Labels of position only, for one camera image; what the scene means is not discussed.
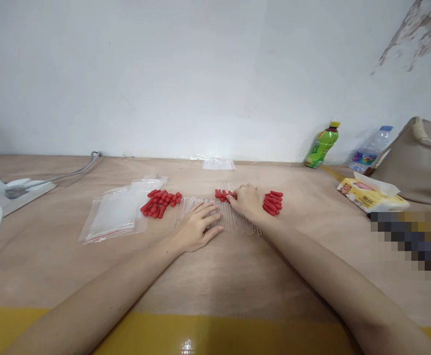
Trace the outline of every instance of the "pile of red caps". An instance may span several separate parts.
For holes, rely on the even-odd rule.
[[[277,215],[283,209],[282,202],[284,194],[282,192],[271,191],[265,195],[263,209],[270,215]]]
[[[228,202],[230,203],[230,201],[227,198],[227,195],[231,195],[233,196],[232,192],[229,190],[228,192],[225,192],[225,190],[217,190],[215,189],[215,198],[220,199],[220,202]]]
[[[176,192],[175,194],[170,194],[166,190],[153,190],[148,194],[150,200],[140,208],[144,216],[151,216],[153,218],[163,218],[165,214],[166,207],[174,207],[176,204],[181,202],[181,193]]]

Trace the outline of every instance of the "green bottle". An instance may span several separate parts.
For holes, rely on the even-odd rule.
[[[338,126],[340,126],[340,122],[332,121],[330,127],[318,135],[312,153],[310,153],[305,160],[306,166],[318,168],[322,165],[325,155],[338,139]]]

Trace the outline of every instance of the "beige bag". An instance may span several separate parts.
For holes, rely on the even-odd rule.
[[[431,122],[411,118],[365,175],[397,186],[407,200],[431,204]]]

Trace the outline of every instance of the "table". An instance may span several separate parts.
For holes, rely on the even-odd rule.
[[[88,160],[0,156],[0,179],[47,179],[77,170]],[[171,233],[176,208],[163,219],[151,218],[145,233],[84,246],[78,241],[92,198],[144,175],[168,176],[165,188],[184,196],[212,197],[224,181],[284,192],[277,218],[355,267],[431,336],[430,277],[370,231],[369,219],[336,191],[338,182],[331,176],[292,163],[236,162],[235,171],[201,166],[197,160],[99,158],[88,173],[59,181],[54,190],[5,217],[0,230],[0,351],[86,282]],[[338,316],[263,237],[223,233],[178,258],[96,353],[287,349],[358,351]]]

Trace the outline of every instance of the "peeling paint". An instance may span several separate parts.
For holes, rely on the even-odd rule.
[[[406,46],[409,49],[407,50],[409,55],[404,58],[404,68],[411,71],[414,69],[417,58],[423,57],[431,51],[431,0],[414,1],[398,31],[381,55],[379,67],[384,65],[389,58],[402,57],[406,52]],[[396,55],[388,55],[393,49]]]

